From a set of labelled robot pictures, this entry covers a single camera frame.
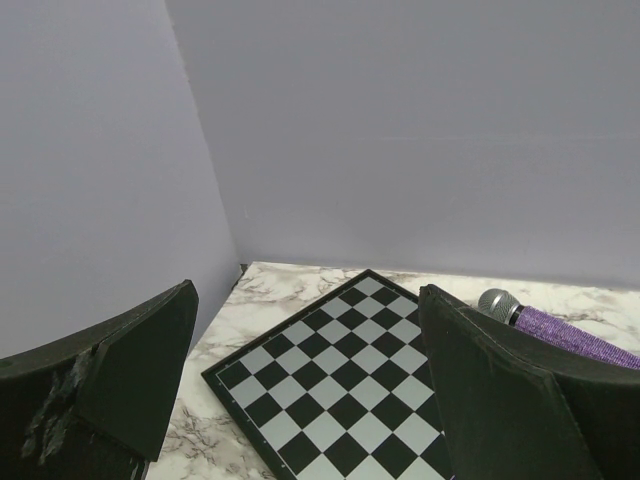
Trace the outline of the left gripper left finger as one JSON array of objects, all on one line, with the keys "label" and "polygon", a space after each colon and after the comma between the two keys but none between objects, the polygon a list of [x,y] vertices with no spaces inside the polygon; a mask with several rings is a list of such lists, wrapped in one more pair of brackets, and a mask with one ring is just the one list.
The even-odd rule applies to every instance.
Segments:
[{"label": "left gripper left finger", "polygon": [[143,479],[158,460],[193,336],[189,280],[1,361],[4,479]]}]

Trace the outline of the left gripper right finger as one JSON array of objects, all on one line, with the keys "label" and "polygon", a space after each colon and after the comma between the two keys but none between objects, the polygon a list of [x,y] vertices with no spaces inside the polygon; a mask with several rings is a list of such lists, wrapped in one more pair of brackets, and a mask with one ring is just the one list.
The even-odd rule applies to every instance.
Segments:
[{"label": "left gripper right finger", "polygon": [[419,321],[457,479],[635,479],[639,369],[562,350],[434,285]]}]

